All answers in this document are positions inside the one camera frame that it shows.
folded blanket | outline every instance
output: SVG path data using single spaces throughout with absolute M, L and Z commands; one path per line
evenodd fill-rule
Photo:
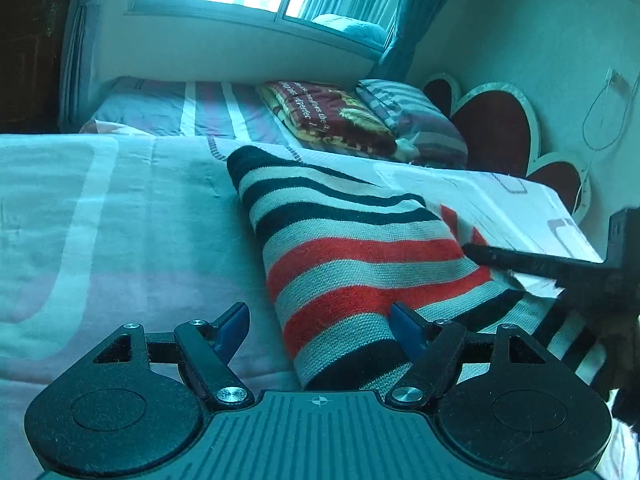
M 302 385 L 386 391 L 410 364 L 386 316 L 402 301 L 472 332 L 515 323 L 605 394 L 604 347 L 575 312 L 479 267 L 461 244 L 481 234 L 444 206 L 255 146 L 227 169 L 262 247 L 268 291 Z M 488 365 L 465 365 L 459 380 Z

electrical cord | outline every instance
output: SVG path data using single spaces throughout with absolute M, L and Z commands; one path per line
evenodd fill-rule
M 596 152 L 603 152 L 607 148 L 610 148 L 611 146 L 613 146 L 616 142 L 618 142 L 620 140 L 620 137 L 622 137 L 622 134 L 624 133 L 625 127 L 626 127 L 626 119 L 628 117 L 628 112 L 629 112 L 629 110 L 631 108 L 631 103 L 634 100 L 634 97 L 636 95 L 636 91 L 638 90 L 638 85 L 639 84 L 640 84 L 640 70 L 638 70 L 638 75 L 636 76 L 636 81 L 634 82 L 634 85 L 631 88 L 631 92 L 629 94 L 628 101 L 626 102 L 625 111 L 622 114 L 622 123 L 620 124 L 620 129 L 618 131 L 618 134 L 610 142 L 608 142 L 607 144 L 605 144 L 604 146 L 601 146 L 599 148 L 596 147 L 596 146 L 592 146 L 591 143 L 587 140 L 587 134 L 586 134 L 586 132 L 584 130 L 584 127 L 586 126 L 587 120 L 589 119 L 589 116 L 591 115 L 591 112 L 593 112 L 593 109 L 594 109 L 596 103 L 598 102 L 598 99 L 600 99 L 602 97 L 602 94 L 604 94 L 605 92 L 609 92 L 609 86 L 611 85 L 611 80 L 608 80 L 605 83 L 605 85 L 602 87 L 600 92 L 598 92 L 598 95 L 596 96 L 596 98 L 591 103 L 591 106 L 589 107 L 589 111 L 587 112 L 587 114 L 584 117 L 584 120 L 582 121 L 582 140 L 587 145 L 587 147 L 591 150 L 591 157 L 590 157 L 589 163 L 587 165 L 587 169 L 584 172 L 584 177 L 580 181 L 580 187 L 578 188 L 578 193 L 575 195 L 574 210 L 572 211 L 572 215 L 574 215 L 576 210 L 578 209 L 578 200 L 580 200 L 580 196 L 581 196 L 581 193 L 582 193 L 582 188 L 584 187 L 584 183 L 587 181 L 587 178 L 589 177 L 589 170 L 591 169 L 591 165 L 593 164 L 593 159 L 595 157 Z

mattress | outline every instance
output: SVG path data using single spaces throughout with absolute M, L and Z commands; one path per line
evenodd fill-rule
M 31 399 L 126 322 L 166 332 L 236 301 L 252 327 L 230 363 L 254 393 L 297 389 L 265 289 L 260 252 L 226 173 L 247 140 L 204 136 L 0 136 L 0 470 L 41 472 L 22 428 Z M 443 203 L 489 243 L 601 261 L 558 196 L 485 173 L 430 170 L 260 144 Z M 558 291 L 521 277 L 537 294 Z M 171 367 L 156 368 L 175 377 Z M 617 424 L 599 466 L 635 478 L 635 440 Z

window frame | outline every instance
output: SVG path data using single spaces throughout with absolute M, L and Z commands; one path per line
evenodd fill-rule
M 278 12 L 274 13 L 269 10 L 207 0 L 130 0 L 126 14 L 204 18 L 265 28 L 346 50 L 373 61 L 380 59 L 393 35 L 392 28 L 384 46 L 366 40 L 354 40 L 340 30 L 287 16 L 289 3 L 290 0 L 282 0 Z

pillow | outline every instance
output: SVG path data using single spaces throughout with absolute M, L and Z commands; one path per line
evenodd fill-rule
M 301 140 L 382 156 L 396 152 L 391 131 L 362 102 L 339 86 L 272 81 L 261 86 L 260 93 L 285 126 Z
M 386 30 L 377 23 L 363 22 L 338 14 L 322 14 L 314 18 L 314 23 L 334 28 L 347 34 L 352 40 L 369 41 L 380 46 L 386 43 Z
M 418 149 L 414 164 L 464 169 L 465 140 L 420 90 L 404 83 L 365 79 L 356 92 L 397 139 L 406 139 Z

